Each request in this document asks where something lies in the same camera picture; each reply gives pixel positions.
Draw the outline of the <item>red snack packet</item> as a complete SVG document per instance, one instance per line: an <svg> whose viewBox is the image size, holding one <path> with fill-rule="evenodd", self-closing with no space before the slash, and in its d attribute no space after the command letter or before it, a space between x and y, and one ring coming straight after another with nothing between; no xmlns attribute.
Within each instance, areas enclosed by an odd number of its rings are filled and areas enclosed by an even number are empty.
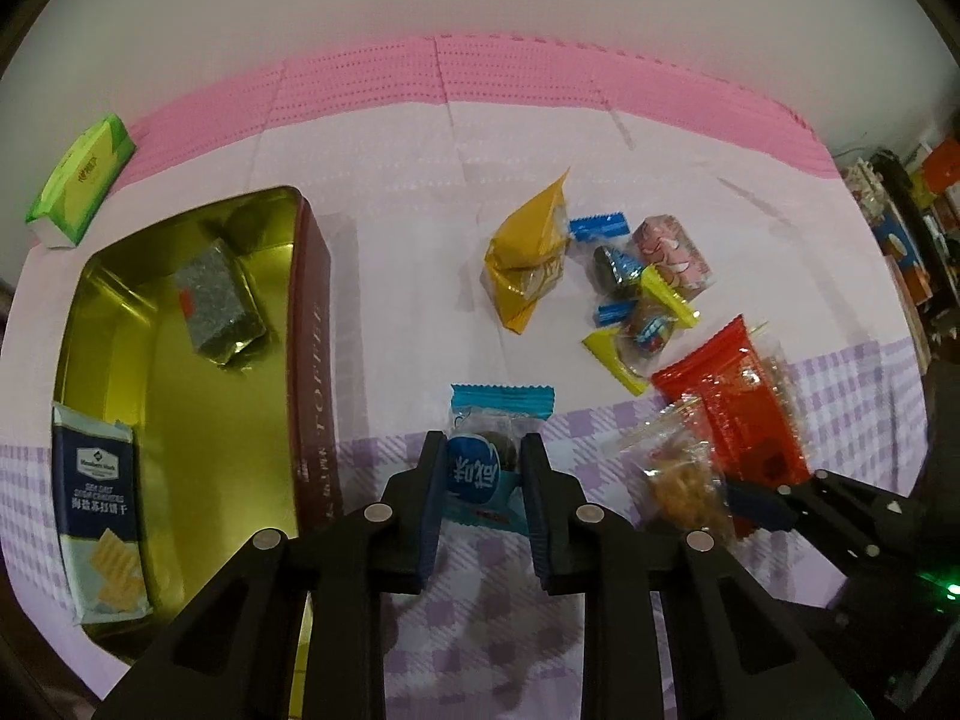
<svg viewBox="0 0 960 720"><path fill-rule="evenodd" d="M727 481L776 489L811 477L791 408L742 316L690 355L654 372L652 385L669 401L685 395L700 399Z"/></svg>

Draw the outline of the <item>clear bag fried snacks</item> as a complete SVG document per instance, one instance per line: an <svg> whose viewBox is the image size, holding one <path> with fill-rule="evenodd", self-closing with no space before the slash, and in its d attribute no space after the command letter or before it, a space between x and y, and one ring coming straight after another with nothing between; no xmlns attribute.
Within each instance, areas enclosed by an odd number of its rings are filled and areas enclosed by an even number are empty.
<svg viewBox="0 0 960 720"><path fill-rule="evenodd" d="M736 541L713 429L697 395L683 395L657 415L604 445L623 473L641 525L701 530L721 546Z"/></svg>

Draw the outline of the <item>navy soda cracker pack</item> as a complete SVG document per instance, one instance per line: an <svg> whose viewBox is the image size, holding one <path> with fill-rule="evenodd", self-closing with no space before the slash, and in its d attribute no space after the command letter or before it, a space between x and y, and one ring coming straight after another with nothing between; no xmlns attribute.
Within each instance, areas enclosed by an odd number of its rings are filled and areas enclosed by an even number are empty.
<svg viewBox="0 0 960 720"><path fill-rule="evenodd" d="M52 488L76 622L99 626L148 617L139 456L132 427L55 403Z"/></svg>

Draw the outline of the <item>light blue pastry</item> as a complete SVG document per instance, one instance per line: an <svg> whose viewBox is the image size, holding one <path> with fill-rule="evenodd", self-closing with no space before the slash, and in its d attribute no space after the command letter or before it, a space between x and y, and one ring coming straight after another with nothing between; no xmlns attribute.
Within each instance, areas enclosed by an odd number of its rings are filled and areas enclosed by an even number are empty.
<svg viewBox="0 0 960 720"><path fill-rule="evenodd" d="M446 444L446 517L467 527L527 533L521 440L555 410L550 385L455 383Z"/></svg>

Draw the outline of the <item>yellow candy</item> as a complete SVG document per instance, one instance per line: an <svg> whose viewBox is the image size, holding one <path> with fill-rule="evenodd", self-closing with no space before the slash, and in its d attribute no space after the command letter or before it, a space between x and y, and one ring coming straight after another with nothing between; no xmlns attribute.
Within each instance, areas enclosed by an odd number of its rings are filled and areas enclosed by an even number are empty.
<svg viewBox="0 0 960 720"><path fill-rule="evenodd" d="M645 266L630 310L616 322L604 320L583 346L631 395L641 395L672 338L699 321L700 312L659 270Z"/></svg>

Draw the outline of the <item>grey cake block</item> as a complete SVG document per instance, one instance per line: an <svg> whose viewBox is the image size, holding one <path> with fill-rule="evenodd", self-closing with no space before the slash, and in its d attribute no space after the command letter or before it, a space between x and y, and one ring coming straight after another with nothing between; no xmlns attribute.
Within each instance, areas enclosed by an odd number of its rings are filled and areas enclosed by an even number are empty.
<svg viewBox="0 0 960 720"><path fill-rule="evenodd" d="M267 333L244 266L215 239L174 277L190 343L197 355L224 367Z"/></svg>

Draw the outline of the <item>pink patterned cake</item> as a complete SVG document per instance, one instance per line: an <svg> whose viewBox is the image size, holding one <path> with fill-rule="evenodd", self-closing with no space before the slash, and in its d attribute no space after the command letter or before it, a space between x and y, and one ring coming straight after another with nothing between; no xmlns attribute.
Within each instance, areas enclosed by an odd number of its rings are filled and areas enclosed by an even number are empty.
<svg viewBox="0 0 960 720"><path fill-rule="evenodd" d="M651 265L682 298L696 298L711 286L713 271L675 216L647 216L631 239L640 261Z"/></svg>

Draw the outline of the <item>blue dark candy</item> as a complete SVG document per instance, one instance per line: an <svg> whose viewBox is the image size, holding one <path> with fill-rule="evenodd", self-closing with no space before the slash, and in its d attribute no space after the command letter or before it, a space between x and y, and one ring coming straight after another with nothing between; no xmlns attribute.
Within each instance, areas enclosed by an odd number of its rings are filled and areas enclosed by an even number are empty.
<svg viewBox="0 0 960 720"><path fill-rule="evenodd" d="M568 223L568 254L584 266L596 289L599 304L594 309L597 327L622 323L640 300L643 264L631 245L630 224L621 212L579 216Z"/></svg>

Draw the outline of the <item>yellow orange snack bag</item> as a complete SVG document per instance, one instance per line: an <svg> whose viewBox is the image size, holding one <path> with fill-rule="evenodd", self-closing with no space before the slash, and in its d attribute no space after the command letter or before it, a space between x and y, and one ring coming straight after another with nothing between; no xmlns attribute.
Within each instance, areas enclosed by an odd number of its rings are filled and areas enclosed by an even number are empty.
<svg viewBox="0 0 960 720"><path fill-rule="evenodd" d="M488 292L501 325L526 330L535 307L563 276L569 242L567 172L514 210L494 231L483 257Z"/></svg>

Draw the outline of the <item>maroon gold toffee tin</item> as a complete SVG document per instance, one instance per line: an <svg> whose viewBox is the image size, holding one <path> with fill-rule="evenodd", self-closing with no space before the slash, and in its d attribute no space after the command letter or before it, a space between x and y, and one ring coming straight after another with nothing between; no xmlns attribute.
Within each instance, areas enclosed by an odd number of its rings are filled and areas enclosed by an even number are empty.
<svg viewBox="0 0 960 720"><path fill-rule="evenodd" d="M215 242L244 268L265 332L217 366L189 340L176 275ZM145 621L89 624L132 663L260 528L343 514L332 397L331 254L299 190L197 206L91 255L68 311L55 401L132 427Z"/></svg>

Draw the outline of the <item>pink purple checkered tablecloth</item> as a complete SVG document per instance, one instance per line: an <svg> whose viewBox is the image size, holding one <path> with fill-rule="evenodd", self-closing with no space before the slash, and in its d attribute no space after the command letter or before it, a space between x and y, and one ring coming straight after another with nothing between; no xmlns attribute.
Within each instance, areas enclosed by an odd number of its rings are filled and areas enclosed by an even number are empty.
<svg viewBox="0 0 960 720"><path fill-rule="evenodd" d="M124 672L76 626L53 533L49 410L83 266L140 227L286 184L334 259L342 484L413 454L454 382L546 382L550 452L610 507L601 440L647 413L583 348L568 275L523 333L480 284L493 229L552 182L578 215L670 213L713 268L701 333L760 322L797 366L817 466L908 491L926 405L889 269L832 155L792 110L613 50L506 36L414 37L283 60L132 128L137 151L75 249L26 257L2 353L2 539L21 608L96 694Z"/></svg>

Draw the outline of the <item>cluttered shelf items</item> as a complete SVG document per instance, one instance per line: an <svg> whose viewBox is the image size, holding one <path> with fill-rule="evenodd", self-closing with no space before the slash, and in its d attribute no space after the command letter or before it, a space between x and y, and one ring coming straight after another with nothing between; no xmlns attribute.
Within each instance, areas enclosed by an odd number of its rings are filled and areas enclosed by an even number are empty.
<svg viewBox="0 0 960 720"><path fill-rule="evenodd" d="M957 117L907 156L850 146L835 163L892 270L919 362L957 362Z"/></svg>

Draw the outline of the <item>green tissue box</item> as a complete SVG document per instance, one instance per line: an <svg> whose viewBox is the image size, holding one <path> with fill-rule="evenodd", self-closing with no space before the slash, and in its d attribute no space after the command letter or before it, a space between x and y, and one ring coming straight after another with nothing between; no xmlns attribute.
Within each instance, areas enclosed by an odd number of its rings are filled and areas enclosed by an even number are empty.
<svg viewBox="0 0 960 720"><path fill-rule="evenodd" d="M53 168L26 213L26 226L47 249L73 249L135 153L121 117L88 127Z"/></svg>

